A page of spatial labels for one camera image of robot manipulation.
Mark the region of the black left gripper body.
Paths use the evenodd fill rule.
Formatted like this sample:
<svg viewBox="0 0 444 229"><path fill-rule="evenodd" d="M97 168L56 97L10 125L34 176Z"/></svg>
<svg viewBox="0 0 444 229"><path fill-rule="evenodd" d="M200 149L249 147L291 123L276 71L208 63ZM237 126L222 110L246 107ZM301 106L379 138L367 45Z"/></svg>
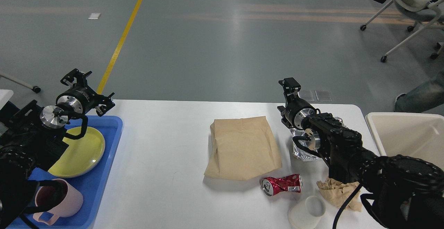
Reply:
<svg viewBox="0 0 444 229"><path fill-rule="evenodd" d="M57 96L56 103L64 103L79 114L86 114L98 105L98 94L91 88L71 88Z"/></svg>

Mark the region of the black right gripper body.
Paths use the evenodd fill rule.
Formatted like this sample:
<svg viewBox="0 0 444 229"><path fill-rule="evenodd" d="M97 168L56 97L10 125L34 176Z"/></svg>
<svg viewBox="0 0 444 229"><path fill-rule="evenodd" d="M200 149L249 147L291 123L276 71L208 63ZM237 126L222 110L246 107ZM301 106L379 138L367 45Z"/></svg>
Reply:
<svg viewBox="0 0 444 229"><path fill-rule="evenodd" d="M307 101L294 97L286 102L286 106L278 106L281 115L281 122L286 128L306 129L309 127L309 118L317 111Z"/></svg>

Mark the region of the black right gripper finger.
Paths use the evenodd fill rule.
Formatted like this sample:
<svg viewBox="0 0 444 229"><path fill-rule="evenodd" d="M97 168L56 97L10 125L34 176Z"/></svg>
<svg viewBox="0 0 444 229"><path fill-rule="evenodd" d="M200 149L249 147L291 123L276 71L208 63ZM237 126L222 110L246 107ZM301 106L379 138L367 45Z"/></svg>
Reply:
<svg viewBox="0 0 444 229"><path fill-rule="evenodd" d="M301 85L294 78L284 78L283 80L279 80L279 85L283 88L285 99L299 97Z"/></svg>

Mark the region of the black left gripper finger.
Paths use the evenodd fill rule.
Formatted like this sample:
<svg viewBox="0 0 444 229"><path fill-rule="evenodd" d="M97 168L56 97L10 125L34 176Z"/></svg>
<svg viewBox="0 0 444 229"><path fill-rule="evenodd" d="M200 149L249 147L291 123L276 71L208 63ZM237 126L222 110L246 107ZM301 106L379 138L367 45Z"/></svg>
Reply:
<svg viewBox="0 0 444 229"><path fill-rule="evenodd" d="M88 85L87 77L92 74L92 71L82 72L79 69L73 69L68 74L66 74L60 83L70 87L73 91L92 91L93 89Z"/></svg>
<svg viewBox="0 0 444 229"><path fill-rule="evenodd" d="M93 102L93 108L96 110L96 114L99 117L102 117L105 115L109 110L113 109L115 107L115 103L112 99L112 97L115 95L114 92L109 94L108 96L97 94L97 96L94 98Z"/></svg>

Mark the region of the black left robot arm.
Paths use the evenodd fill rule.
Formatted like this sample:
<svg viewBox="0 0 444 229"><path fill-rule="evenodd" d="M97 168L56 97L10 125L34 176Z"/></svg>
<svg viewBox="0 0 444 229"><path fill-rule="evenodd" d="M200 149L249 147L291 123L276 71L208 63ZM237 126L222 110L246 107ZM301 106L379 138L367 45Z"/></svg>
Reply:
<svg viewBox="0 0 444 229"><path fill-rule="evenodd" d="M62 184L55 180L29 180L35 168L48 171L68 148L64 138L81 139L87 132L87 113L95 109L103 116L115 106L114 93L101 95L87 83L91 72L73 69L61 83L69 89L57 96L54 105L29 102L22 109L7 101L1 108L0 194L1 228L20 218L29 228L36 226L27 214L46 212L62 201Z"/></svg>

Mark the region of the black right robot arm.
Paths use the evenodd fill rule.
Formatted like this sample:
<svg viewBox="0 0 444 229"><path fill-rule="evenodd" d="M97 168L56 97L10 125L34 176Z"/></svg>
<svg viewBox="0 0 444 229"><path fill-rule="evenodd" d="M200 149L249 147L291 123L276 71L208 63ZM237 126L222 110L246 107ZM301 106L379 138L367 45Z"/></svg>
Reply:
<svg viewBox="0 0 444 229"><path fill-rule="evenodd" d="M282 123L304 130L294 136L300 150L322 159L329 177L342 183L358 182L339 208L336 228L346 205L363 187L360 200L368 214L387 229L442 229L443 170L433 163L410 156L376 156L362 145L359 132L345 127L331 113L322 113L299 96L301 85L294 78L279 81L285 106L279 106Z"/></svg>

